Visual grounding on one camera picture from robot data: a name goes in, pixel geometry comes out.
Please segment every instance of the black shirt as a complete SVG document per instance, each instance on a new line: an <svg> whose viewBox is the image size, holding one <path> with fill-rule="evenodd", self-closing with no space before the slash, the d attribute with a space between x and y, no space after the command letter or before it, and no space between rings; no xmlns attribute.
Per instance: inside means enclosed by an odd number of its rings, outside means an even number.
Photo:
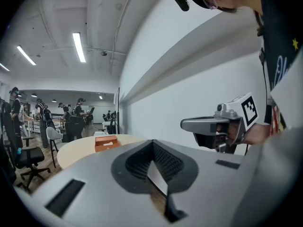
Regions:
<svg viewBox="0 0 303 227"><path fill-rule="evenodd" d="M47 108L47 105L45 103L40 103L40 104L37 104L36 105L36 109L40 108L40 117L42 118L42 113L43 113L43 110L45 108Z"/></svg>
<svg viewBox="0 0 303 227"><path fill-rule="evenodd" d="M261 0L264 49L270 88L279 83L302 48L301 0ZM283 117L273 102L271 134L285 129Z"/></svg>
<svg viewBox="0 0 303 227"><path fill-rule="evenodd" d="M13 102L13 114L19 114L19 111L20 111L20 107L21 107L21 104L20 104L20 101L19 99L15 99L15 101Z"/></svg>
<svg viewBox="0 0 303 227"><path fill-rule="evenodd" d="M67 106L63 107L63 111L66 112L65 120L68 121L70 119L70 112Z"/></svg>
<svg viewBox="0 0 303 227"><path fill-rule="evenodd" d="M80 104L76 105L75 113L76 113L76 116L78 116L78 117L81 117L80 113L84 113Z"/></svg>

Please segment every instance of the tissue box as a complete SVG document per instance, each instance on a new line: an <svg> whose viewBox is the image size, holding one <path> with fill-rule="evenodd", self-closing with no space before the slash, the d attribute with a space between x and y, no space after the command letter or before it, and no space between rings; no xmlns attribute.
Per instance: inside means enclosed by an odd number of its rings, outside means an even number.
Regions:
<svg viewBox="0 0 303 227"><path fill-rule="evenodd" d="M117 136L105 136L105 137L96 137L95 138L95 152L100 152L112 148L121 146L118 142Z"/></svg>

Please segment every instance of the hand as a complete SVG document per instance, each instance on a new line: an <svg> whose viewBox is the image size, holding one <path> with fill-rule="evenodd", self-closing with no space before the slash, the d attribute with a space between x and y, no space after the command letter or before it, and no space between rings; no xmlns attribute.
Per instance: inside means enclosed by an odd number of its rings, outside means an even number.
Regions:
<svg viewBox="0 0 303 227"><path fill-rule="evenodd" d="M231 123L228 129L228 138L234 140L237 135L238 124ZM243 141L244 144L255 145L264 143L269 137L270 125L254 124L248 131Z"/></svg>

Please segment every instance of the fluorescent light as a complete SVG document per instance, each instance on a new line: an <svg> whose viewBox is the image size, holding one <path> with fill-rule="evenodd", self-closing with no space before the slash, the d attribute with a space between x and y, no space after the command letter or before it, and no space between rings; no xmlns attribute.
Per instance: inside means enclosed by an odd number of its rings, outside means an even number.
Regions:
<svg viewBox="0 0 303 227"><path fill-rule="evenodd" d="M72 37L74 39L75 46L76 46L77 53L78 53L80 61L82 63L86 63L85 58L84 58L84 54L83 54L83 50L82 50L82 46L81 46L80 33L73 33Z"/></svg>
<svg viewBox="0 0 303 227"><path fill-rule="evenodd" d="M27 60L28 60L33 66L36 65L36 63L34 63L34 62L32 61L32 59L29 58L29 56L24 52L24 50L21 48L20 45L17 47L17 49L21 52L21 54L23 54L23 56L24 56L25 58L27 58Z"/></svg>
<svg viewBox="0 0 303 227"><path fill-rule="evenodd" d="M7 69L5 66L3 66L1 63L0 63L0 66L2 66L5 70L9 71L9 69Z"/></svg>

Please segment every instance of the cable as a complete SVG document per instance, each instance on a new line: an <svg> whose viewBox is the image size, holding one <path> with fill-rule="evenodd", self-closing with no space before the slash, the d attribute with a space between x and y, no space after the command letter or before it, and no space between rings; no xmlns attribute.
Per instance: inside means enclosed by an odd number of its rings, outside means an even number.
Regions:
<svg viewBox="0 0 303 227"><path fill-rule="evenodd" d="M246 145L245 156L246 156L247 152L248 152L248 144Z"/></svg>

